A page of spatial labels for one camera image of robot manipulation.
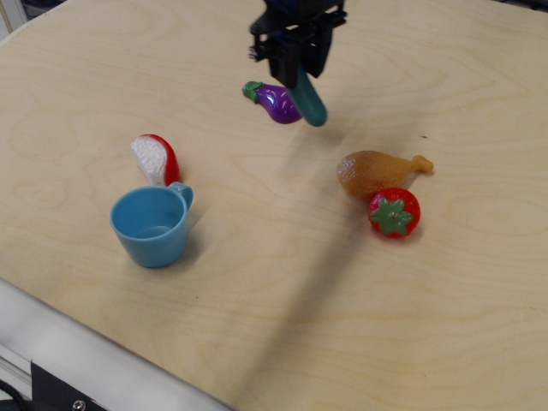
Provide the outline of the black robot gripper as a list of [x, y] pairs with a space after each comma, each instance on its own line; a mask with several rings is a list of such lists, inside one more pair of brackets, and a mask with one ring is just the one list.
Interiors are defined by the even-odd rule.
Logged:
[[249, 28], [249, 57], [256, 62], [268, 57], [271, 76], [295, 88], [300, 60], [308, 74], [321, 76], [333, 31], [346, 17], [344, 1], [266, 1]]

